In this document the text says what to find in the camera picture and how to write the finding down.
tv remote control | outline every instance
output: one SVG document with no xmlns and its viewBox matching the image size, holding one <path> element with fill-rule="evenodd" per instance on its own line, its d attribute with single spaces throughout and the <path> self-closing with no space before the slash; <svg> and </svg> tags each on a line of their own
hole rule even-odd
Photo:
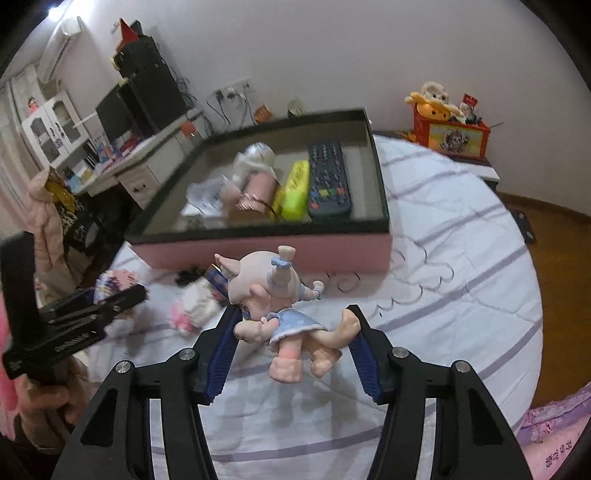
<svg viewBox="0 0 591 480">
<path fill-rule="evenodd" d="M 311 218 L 351 213 L 351 196 L 340 143 L 327 141 L 309 146 Z"/>
</svg>

human hand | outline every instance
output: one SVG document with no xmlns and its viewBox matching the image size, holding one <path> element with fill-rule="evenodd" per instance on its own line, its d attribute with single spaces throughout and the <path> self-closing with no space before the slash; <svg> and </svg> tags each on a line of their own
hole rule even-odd
<svg viewBox="0 0 591 480">
<path fill-rule="evenodd" d="M 61 449 L 64 440 L 48 422 L 47 412 L 64 406 L 64 418 L 76 425 L 86 409 L 86 393 L 80 377 L 86 377 L 86 367 L 77 359 L 68 359 L 66 385 L 37 386 L 26 375 L 15 382 L 22 431 L 37 448 Z"/>
</svg>

orange box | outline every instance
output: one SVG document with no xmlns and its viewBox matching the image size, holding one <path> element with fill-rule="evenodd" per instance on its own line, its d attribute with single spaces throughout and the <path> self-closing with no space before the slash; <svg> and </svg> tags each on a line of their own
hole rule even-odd
<svg viewBox="0 0 591 480">
<path fill-rule="evenodd" d="M 460 122 L 427 120 L 413 105 L 414 134 L 417 142 L 445 155 L 486 160 L 486 143 L 491 129 L 483 122 L 464 125 Z"/>
</svg>

white bedsheet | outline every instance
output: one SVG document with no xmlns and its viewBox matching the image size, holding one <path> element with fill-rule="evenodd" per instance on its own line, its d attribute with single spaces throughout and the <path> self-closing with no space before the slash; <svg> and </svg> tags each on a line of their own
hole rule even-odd
<svg viewBox="0 0 591 480">
<path fill-rule="evenodd" d="M 469 361 L 515 430 L 534 395 L 542 350 L 540 291 L 521 234 L 494 193 L 461 164 L 406 142 L 375 140 L 394 234 L 391 269 L 307 275 L 326 283 L 326 297 L 296 308 L 334 326 L 341 309 L 357 303 L 393 345 L 435 364 Z M 122 359 L 161 362 L 195 340 L 168 328 L 170 304 L 180 294 L 174 273 L 153 271 L 128 246 L 113 268 L 139 272 L 150 299 L 135 332 L 90 349 L 95 381 Z M 366 478 L 385 407 L 363 393 L 349 352 L 321 380 L 305 368 L 297 385 L 269 379 L 270 359 L 265 348 L 240 344 L 222 395 L 200 409 L 219 478 Z M 153 401 L 152 419 L 159 414 Z M 419 479 L 430 475 L 432 402 L 427 414 Z M 157 477 L 166 478 L 159 430 L 154 422 L 153 458 Z"/>
</svg>

air conditioner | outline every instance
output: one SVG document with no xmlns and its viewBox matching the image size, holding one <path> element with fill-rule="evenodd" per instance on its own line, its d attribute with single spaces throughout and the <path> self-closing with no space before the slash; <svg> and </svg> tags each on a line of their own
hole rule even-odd
<svg viewBox="0 0 591 480">
<path fill-rule="evenodd" d="M 37 67 L 37 76 L 41 82 L 49 83 L 53 80 L 68 46 L 81 32 L 80 17 L 66 18 L 59 23 L 51 34 Z"/>
</svg>

